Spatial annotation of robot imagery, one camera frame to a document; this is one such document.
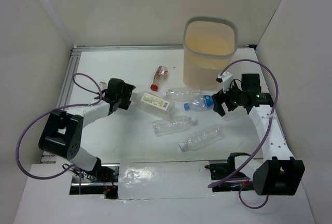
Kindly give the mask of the large labelled clear bottle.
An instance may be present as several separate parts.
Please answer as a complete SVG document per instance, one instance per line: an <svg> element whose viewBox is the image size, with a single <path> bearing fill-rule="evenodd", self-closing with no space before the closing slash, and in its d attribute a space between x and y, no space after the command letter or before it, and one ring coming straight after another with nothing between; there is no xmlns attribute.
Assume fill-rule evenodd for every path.
<svg viewBox="0 0 332 224"><path fill-rule="evenodd" d="M159 96L145 91L140 93L133 92L130 100L136 107L146 113L165 120L173 118L175 111L175 103L173 101L167 101Z"/></svg>

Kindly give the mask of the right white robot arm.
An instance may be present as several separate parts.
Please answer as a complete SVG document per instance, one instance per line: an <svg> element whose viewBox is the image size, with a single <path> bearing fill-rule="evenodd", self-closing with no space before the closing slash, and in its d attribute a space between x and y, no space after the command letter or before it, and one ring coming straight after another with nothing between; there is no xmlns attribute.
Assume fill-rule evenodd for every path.
<svg viewBox="0 0 332 224"><path fill-rule="evenodd" d="M229 155L226 172L231 178L242 174L248 177L258 195L294 195L305 172L305 165L295 159L282 134L270 93L262 92L259 74L242 74L237 86L229 72L219 74L217 82L223 88L213 94L213 110L225 116L238 107L246 110L251 118L262 151L261 162L254 155L233 152Z"/></svg>

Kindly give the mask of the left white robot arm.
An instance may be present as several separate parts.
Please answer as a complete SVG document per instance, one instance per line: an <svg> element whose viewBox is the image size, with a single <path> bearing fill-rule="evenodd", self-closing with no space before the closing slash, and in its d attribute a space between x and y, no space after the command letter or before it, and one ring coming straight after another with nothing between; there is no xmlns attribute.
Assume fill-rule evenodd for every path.
<svg viewBox="0 0 332 224"><path fill-rule="evenodd" d="M119 108L127 110L135 88L121 79L112 78L106 89L99 91L90 104L53 110L39 139L39 149L74 164L84 171L85 178L91 182L98 181L104 173L112 175L111 169L102 166L101 159L81 147L82 131Z"/></svg>

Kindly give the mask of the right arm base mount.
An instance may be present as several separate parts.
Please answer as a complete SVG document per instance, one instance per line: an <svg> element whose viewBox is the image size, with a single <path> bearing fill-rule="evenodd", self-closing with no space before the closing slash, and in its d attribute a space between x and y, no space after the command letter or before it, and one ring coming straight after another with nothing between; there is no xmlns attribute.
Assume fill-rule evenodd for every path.
<svg viewBox="0 0 332 224"><path fill-rule="evenodd" d="M227 177L232 173L232 168L228 164L228 162L218 162L218 163L210 163L205 165L204 168L210 172L211 180L218 181ZM231 191L239 191L239 189L244 185L244 183L248 181L246 176L239 172L237 175L232 176L232 178L225 183L213 187L213 192L231 192Z"/></svg>

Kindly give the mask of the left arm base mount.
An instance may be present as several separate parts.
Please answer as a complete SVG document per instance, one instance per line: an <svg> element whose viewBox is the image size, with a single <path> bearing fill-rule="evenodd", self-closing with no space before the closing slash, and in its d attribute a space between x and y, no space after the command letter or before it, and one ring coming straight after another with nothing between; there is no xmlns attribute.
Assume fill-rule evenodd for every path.
<svg viewBox="0 0 332 224"><path fill-rule="evenodd" d="M120 164L103 164L106 172L99 178L88 175L77 169L72 172L72 181L69 195L101 195L105 199L118 199L118 176Z"/></svg>

